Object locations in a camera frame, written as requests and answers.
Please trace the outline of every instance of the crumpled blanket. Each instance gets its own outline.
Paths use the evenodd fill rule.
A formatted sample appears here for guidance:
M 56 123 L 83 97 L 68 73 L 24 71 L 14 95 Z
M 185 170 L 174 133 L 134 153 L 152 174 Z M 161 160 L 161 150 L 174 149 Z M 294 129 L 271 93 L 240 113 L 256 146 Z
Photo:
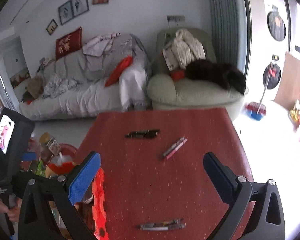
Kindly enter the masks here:
M 83 54 L 101 57 L 104 51 L 112 48 L 113 40 L 118 36 L 120 36 L 120 33 L 111 33 L 92 38 L 82 47 Z
M 50 97 L 51 99 L 60 96 L 61 94 L 77 87 L 78 82 L 72 78 L 62 79 L 57 74 L 54 74 L 43 89 L 43 98 Z
M 162 53 L 170 71 L 178 67 L 186 69 L 191 62 L 206 58 L 202 44 L 187 29 L 178 30 Z

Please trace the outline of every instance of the gray curtain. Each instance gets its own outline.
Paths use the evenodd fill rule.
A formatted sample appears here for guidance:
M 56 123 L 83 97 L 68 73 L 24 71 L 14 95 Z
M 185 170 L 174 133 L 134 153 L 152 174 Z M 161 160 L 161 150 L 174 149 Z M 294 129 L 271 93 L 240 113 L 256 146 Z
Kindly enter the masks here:
M 245 73 L 249 54 L 245 0 L 210 0 L 210 9 L 217 61 L 235 65 Z

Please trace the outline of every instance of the black round wall decoration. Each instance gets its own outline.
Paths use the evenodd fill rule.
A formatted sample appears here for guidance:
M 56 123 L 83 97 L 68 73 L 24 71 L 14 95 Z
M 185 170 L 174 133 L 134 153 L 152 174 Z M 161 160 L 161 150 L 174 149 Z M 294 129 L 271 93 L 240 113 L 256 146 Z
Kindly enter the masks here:
M 286 25 L 278 12 L 270 12 L 268 14 L 268 28 L 272 37 L 276 41 L 283 41 L 286 37 Z
M 262 81 L 263 81 L 263 85 L 266 85 L 267 82 L 267 76 L 269 73 L 269 69 L 270 69 L 270 64 L 266 67 L 264 73 L 263 73 L 263 77 L 262 77 Z M 279 66 L 277 64 L 272 64 L 272 70 L 270 73 L 270 79 L 269 79 L 269 84 L 267 89 L 271 90 L 274 89 L 280 82 L 281 79 L 281 69 L 279 68 Z

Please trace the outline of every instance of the broom handle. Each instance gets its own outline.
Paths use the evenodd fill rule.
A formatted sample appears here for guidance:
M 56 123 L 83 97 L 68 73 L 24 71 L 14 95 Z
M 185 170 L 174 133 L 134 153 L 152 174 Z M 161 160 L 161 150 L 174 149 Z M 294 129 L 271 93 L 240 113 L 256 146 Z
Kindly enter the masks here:
M 266 93 L 266 90 L 267 90 L 267 87 L 268 87 L 268 84 L 269 84 L 271 69 L 272 69 L 272 62 L 270 62 L 270 68 L 269 68 L 269 72 L 268 72 L 268 76 L 267 76 L 267 82 L 266 82 L 265 90 L 263 90 L 263 95 L 262 95 L 262 98 L 260 100 L 260 104 L 259 104 L 259 108 L 258 108 L 257 114 L 260 111 L 261 103 L 262 103 L 263 97 L 265 96 L 265 93 Z

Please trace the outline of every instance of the metal screw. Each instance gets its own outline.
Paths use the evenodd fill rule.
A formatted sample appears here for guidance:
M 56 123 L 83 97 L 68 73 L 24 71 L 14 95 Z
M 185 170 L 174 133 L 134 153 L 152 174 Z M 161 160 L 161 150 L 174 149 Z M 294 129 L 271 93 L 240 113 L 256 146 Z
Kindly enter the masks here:
M 238 181 L 240 181 L 240 182 L 246 182 L 247 179 L 246 179 L 246 177 L 244 177 L 244 176 L 239 176 L 239 177 L 238 177 Z
M 273 179 L 270 179 L 269 180 L 269 184 L 272 185 L 272 186 L 274 186 L 275 185 L 275 181 Z
M 33 185 L 34 183 L 35 183 L 35 179 L 31 179 L 31 180 L 29 180 L 29 182 L 28 182 L 29 185 Z
M 66 180 L 66 176 L 64 176 L 64 175 L 61 175 L 61 176 L 58 177 L 59 182 L 63 182 L 65 180 Z

